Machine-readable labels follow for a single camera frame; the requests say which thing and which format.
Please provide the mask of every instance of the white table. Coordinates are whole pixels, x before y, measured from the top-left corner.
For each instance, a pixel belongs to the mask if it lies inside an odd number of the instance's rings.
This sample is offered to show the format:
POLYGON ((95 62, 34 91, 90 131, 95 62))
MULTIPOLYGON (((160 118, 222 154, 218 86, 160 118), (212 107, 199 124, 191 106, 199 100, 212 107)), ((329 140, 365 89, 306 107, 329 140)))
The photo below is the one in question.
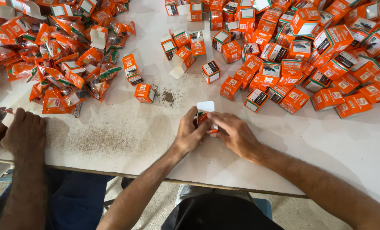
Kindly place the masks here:
MULTIPOLYGON (((232 102, 219 94, 227 76, 233 76, 241 61, 227 65, 220 53, 211 48, 207 14, 204 22, 188 22, 186 16, 168 17, 162 1, 132 1, 130 11, 117 17, 120 22, 134 21, 136 37, 127 39, 120 56, 133 53, 145 82, 157 90, 152 104, 133 97, 135 87, 123 72, 113 80, 102 104, 95 99, 83 103, 80 118, 49 115, 45 159, 48 165, 95 170, 98 173, 139 175, 172 144, 179 119, 197 102, 212 100, 216 111, 231 112, 248 121, 263 143, 332 172, 365 191, 380 202, 380 105, 357 117, 340 119, 335 110, 315 112, 307 103, 290 115, 268 101, 258 114, 244 107, 248 92, 232 102), (172 31, 203 31, 207 55, 196 62, 178 80, 169 76, 160 38, 172 31), (201 66, 216 60, 222 78, 208 85, 201 66)), ((41 114, 42 106, 29 102, 33 83, 24 80, 8 83, 1 79, 0 106, 23 107, 41 114)), ((0 147, 0 161, 12 156, 0 147)), ((205 143, 182 160, 167 176, 171 180, 208 186, 242 188, 247 191, 304 195, 276 173, 249 163, 226 149, 219 139, 205 143)))

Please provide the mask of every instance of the leg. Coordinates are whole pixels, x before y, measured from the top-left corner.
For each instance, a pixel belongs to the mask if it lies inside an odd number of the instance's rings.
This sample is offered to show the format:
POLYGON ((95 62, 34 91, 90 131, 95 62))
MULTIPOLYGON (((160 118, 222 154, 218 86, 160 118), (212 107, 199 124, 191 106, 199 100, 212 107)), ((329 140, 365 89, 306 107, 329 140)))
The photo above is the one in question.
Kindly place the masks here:
POLYGON ((50 198, 46 229, 95 230, 103 212, 106 183, 113 178, 70 172, 50 198))

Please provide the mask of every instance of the person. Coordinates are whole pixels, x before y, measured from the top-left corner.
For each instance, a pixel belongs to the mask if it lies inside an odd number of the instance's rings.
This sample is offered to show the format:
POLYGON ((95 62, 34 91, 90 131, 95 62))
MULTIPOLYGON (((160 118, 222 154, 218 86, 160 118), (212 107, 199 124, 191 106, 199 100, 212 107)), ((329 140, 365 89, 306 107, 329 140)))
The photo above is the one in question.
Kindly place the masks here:
MULTIPOLYGON (((198 128, 193 124, 197 107, 180 120, 177 137, 169 150, 146 169, 116 198, 97 230, 128 230, 139 220, 155 191, 173 169, 203 139, 212 123, 225 132, 212 133, 240 157, 273 170, 289 180, 320 207, 356 230, 380 230, 380 204, 350 184, 260 143, 247 123, 234 114, 210 112, 198 128)), ((248 198, 214 191, 193 196, 191 188, 179 190, 177 206, 162 230, 187 229, 282 229, 248 198), (184 192, 185 199, 179 199, 184 192)))

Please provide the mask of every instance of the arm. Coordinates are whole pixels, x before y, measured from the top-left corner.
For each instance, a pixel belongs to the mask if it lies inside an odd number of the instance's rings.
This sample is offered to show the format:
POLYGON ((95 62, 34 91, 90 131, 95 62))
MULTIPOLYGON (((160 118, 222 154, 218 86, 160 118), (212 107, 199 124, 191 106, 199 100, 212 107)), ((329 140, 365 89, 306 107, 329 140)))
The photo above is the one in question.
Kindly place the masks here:
POLYGON ((13 184, 0 230, 44 229, 48 188, 44 172, 45 120, 19 108, 1 145, 14 155, 13 184))
POLYGON ((97 230, 128 230, 136 224, 163 179, 188 152, 197 147, 211 126, 207 120, 196 129, 193 125, 196 113, 197 107, 193 106, 180 120, 176 140, 167 153, 121 192, 97 230))
POLYGON ((227 133, 213 133, 239 156, 289 180, 320 207, 357 230, 380 230, 380 204, 355 187, 315 166, 257 141, 248 125, 229 113, 208 117, 227 133))

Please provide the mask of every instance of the pile of boxes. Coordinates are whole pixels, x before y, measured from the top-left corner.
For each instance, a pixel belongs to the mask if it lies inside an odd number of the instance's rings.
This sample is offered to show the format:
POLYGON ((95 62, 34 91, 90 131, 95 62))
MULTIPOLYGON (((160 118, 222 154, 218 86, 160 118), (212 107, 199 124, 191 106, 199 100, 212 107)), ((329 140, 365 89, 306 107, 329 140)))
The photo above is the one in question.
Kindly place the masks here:
MULTIPOLYGON (((199 4, 209 14, 210 29, 218 30, 212 47, 228 64, 242 60, 222 84, 222 96, 233 100, 248 90, 244 105, 254 112, 268 99, 291 114, 311 101, 316 111, 335 108, 341 118, 380 103, 380 1, 199 4), (296 88, 300 84, 307 92, 296 88)), ((216 62, 203 66, 207 83, 219 75, 216 62)))

